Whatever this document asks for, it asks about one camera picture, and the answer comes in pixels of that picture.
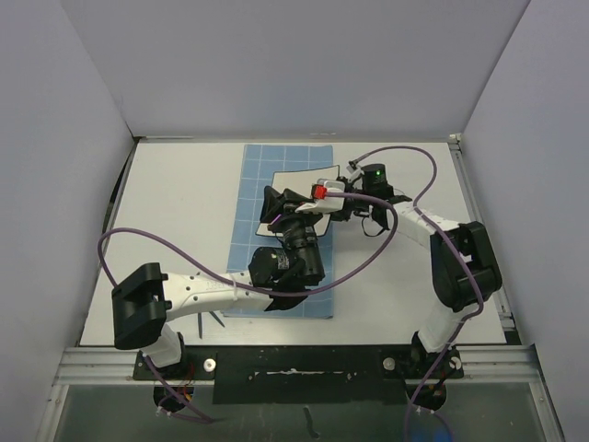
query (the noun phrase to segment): blue grid mat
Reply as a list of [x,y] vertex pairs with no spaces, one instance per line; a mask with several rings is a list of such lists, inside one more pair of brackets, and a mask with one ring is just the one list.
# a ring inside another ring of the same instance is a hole
[[[228,272],[247,270],[251,255],[257,247],[280,247],[278,239],[256,235],[260,224],[260,211],[264,200],[264,187],[270,186],[274,172],[328,168],[333,165],[331,145],[246,145],[244,147],[241,180],[237,199],[236,221],[233,226]],[[333,281],[333,233],[319,238],[325,279],[319,286]],[[232,309],[226,316],[264,318],[331,318],[333,316],[333,291],[328,290],[309,297],[290,310],[250,311]]]

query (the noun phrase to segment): red button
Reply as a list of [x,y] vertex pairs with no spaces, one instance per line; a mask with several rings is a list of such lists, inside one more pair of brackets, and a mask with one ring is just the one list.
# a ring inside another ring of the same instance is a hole
[[313,191],[313,197],[319,200],[325,198],[325,194],[328,192],[328,188],[324,186],[315,186],[315,190]]

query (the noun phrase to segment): metal frame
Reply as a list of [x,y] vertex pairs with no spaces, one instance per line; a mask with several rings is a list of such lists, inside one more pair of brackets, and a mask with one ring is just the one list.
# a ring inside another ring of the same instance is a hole
[[[473,220],[482,221],[480,209],[467,169],[462,158],[460,134],[450,135],[447,140],[455,165],[456,174],[463,192],[467,209]],[[119,193],[117,194],[110,225],[119,209],[126,182],[126,176],[133,161],[133,154],[125,168]],[[514,317],[504,290],[493,295],[503,329],[514,331]],[[451,383],[493,383],[516,382],[529,385],[542,430],[548,442],[564,440],[558,417],[549,398],[548,390],[541,375],[534,347],[523,345],[459,345],[465,376],[462,379],[449,379]],[[70,385],[155,385],[153,381],[135,381],[132,378],[135,351],[123,352],[112,347],[76,347],[64,351],[53,383],[50,399],[43,415],[37,440],[52,441],[55,437],[64,401]],[[197,381],[198,385],[213,385],[214,381]]]

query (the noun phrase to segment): gray wall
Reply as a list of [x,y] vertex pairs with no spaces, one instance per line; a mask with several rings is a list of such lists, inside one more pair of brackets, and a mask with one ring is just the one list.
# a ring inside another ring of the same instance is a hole
[[569,441],[587,440],[589,3],[533,0],[465,132],[518,325]]
[[528,0],[63,0],[135,135],[446,137]]
[[131,136],[57,0],[0,3],[0,433],[32,440]]

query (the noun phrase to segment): tabletop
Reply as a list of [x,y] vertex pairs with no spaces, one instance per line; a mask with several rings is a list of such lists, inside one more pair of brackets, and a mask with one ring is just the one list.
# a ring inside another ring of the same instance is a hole
[[[207,267],[224,273],[234,225],[245,143],[142,141],[136,148],[121,190],[115,227],[136,227],[180,246]],[[311,143],[264,143],[313,145]],[[382,143],[321,143],[333,146],[333,162],[342,172],[348,161]],[[421,206],[459,222],[469,221],[465,199],[445,143],[412,144],[430,152],[438,164],[436,183]],[[387,166],[396,189],[414,197],[431,178],[429,160],[410,151],[387,151],[370,161]],[[366,237],[360,220],[334,223],[334,277],[340,278],[370,256],[383,241]],[[141,264],[160,262],[163,272],[193,273],[178,255],[147,238],[119,234],[110,238],[106,259],[120,281]],[[187,344],[401,344],[425,321],[435,301],[429,253],[401,235],[366,269],[334,289],[331,319],[266,319],[222,317],[225,328],[202,315],[170,322]],[[110,283],[100,272],[82,345],[113,345]],[[470,320],[458,343],[505,343],[493,299]]]

